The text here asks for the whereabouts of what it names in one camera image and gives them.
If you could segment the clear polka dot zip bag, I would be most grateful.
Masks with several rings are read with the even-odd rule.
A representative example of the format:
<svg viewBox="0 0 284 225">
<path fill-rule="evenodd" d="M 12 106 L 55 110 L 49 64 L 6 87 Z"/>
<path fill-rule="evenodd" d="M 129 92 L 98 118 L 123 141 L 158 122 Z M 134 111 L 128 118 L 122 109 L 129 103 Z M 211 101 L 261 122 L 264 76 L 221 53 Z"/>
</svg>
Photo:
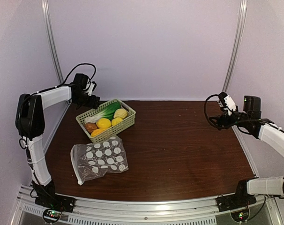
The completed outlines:
<svg viewBox="0 0 284 225">
<path fill-rule="evenodd" d="M 72 167 L 78 185 L 104 177 L 106 173 L 122 173 L 128 170 L 123 141 L 113 135 L 105 141 L 76 144 L 70 151 Z"/>
</svg>

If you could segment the green perforated plastic basket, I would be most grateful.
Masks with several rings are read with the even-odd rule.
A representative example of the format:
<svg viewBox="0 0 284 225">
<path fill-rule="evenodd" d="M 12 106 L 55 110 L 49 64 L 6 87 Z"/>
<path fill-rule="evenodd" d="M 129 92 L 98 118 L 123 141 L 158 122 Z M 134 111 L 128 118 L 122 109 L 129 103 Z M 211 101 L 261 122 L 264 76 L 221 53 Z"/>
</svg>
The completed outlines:
<svg viewBox="0 0 284 225">
<path fill-rule="evenodd" d="M 108 106 L 109 104 L 114 103 L 114 102 L 119 102 L 121 104 L 121 108 L 124 108 L 125 110 L 127 110 L 128 116 L 121 123 L 117 124 L 116 126 L 112 126 L 112 127 L 108 128 L 106 131 L 97 135 L 96 137 L 91 137 L 90 133 L 88 133 L 86 131 L 85 127 L 84 127 L 84 124 L 85 124 L 84 119 L 86 117 L 91 117 L 91 116 L 97 114 L 98 112 L 103 110 L 106 106 Z M 80 125 L 81 129 L 86 134 L 86 136 L 91 140 L 91 142 L 97 143 L 97 142 L 100 142 L 100 141 L 104 141 L 105 139 L 109 138 L 112 135 L 117 135 L 120 132 L 124 131 L 125 129 L 134 125 L 135 124 L 135 115 L 136 115 L 135 110 L 132 109 L 130 106 L 128 106 L 125 102 L 123 102 L 119 99 L 113 99 L 113 100 L 107 101 L 105 103 L 102 103 L 97 109 L 90 109 L 90 110 L 76 116 L 75 119 L 78 122 L 78 124 Z"/>
</svg>

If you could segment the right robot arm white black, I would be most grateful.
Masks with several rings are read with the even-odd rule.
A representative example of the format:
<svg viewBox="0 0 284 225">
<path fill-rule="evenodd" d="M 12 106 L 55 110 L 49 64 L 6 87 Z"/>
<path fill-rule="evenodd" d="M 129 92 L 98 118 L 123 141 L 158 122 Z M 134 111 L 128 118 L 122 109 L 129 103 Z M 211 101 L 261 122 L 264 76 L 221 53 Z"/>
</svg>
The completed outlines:
<svg viewBox="0 0 284 225">
<path fill-rule="evenodd" d="M 244 96 L 243 111 L 239 112 L 232 97 L 225 92 L 217 94 L 222 114 L 209 121 L 218 130 L 233 126 L 245 129 L 251 136 L 270 146 L 284 158 L 284 131 L 271 120 L 261 118 L 261 99 Z M 242 207 L 254 195 L 274 195 L 284 198 L 284 176 L 239 181 L 232 203 Z"/>
</svg>

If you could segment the yellow green lemon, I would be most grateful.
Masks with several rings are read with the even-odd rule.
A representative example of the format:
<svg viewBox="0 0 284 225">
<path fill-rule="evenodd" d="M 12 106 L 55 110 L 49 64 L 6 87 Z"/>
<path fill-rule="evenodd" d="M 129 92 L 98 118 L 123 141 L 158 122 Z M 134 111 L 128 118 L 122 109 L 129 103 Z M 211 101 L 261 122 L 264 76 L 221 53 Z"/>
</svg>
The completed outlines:
<svg viewBox="0 0 284 225">
<path fill-rule="evenodd" d="M 111 121 L 112 126 L 116 126 L 117 124 L 121 123 L 123 119 L 121 117 L 116 117 Z"/>
</svg>

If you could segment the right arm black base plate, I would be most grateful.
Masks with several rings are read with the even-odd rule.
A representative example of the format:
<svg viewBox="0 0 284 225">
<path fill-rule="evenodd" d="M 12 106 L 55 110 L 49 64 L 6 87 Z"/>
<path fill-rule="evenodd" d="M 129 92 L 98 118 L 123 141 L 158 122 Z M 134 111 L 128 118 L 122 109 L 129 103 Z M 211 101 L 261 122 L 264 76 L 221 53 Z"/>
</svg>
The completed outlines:
<svg viewBox="0 0 284 225">
<path fill-rule="evenodd" d="M 247 207 L 257 202 L 256 197 L 254 195 L 248 195 L 240 199 L 235 194 L 219 195 L 215 200 L 219 212 Z"/>
</svg>

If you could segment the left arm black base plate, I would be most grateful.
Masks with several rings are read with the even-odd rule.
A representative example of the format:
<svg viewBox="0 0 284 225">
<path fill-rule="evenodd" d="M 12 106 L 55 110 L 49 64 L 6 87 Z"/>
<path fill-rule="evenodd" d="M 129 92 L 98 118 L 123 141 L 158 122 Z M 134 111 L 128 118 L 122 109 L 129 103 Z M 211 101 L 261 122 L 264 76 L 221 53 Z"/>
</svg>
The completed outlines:
<svg viewBox="0 0 284 225">
<path fill-rule="evenodd" d="M 35 204 L 61 212 L 73 212 L 75 198 L 63 195 L 55 195 L 54 198 L 38 196 Z"/>
</svg>

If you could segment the green white bok choy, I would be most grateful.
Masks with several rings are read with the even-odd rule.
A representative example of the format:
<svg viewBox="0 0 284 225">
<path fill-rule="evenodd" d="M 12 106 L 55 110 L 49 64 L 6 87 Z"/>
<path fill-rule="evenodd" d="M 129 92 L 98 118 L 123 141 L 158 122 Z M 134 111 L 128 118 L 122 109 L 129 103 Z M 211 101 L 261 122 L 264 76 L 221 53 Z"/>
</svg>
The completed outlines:
<svg viewBox="0 0 284 225">
<path fill-rule="evenodd" d="M 91 117 L 86 117 L 84 119 L 84 123 L 96 123 L 98 122 L 100 119 L 109 119 L 112 120 L 114 113 L 116 110 L 121 108 L 121 104 L 119 102 L 114 102 L 109 104 L 108 106 L 106 106 L 103 110 L 101 110 L 100 112 L 98 112 L 97 114 L 91 116 Z"/>
</svg>

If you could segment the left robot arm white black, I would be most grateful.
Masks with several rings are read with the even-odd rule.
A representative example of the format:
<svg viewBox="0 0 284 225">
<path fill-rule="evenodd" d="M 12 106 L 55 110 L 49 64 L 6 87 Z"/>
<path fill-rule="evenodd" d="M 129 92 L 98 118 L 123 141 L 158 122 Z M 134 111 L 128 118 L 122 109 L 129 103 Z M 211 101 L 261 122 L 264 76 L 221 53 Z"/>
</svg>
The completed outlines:
<svg viewBox="0 0 284 225">
<path fill-rule="evenodd" d="M 21 137 L 20 146 L 25 149 L 27 162 L 32 170 L 33 187 L 49 208 L 60 203 L 54 183 L 48 171 L 43 150 L 45 109 L 61 102 L 70 101 L 78 107 L 96 109 L 100 98 L 93 95 L 97 84 L 85 74 L 76 74 L 70 84 L 60 84 L 19 97 L 15 126 Z"/>
</svg>

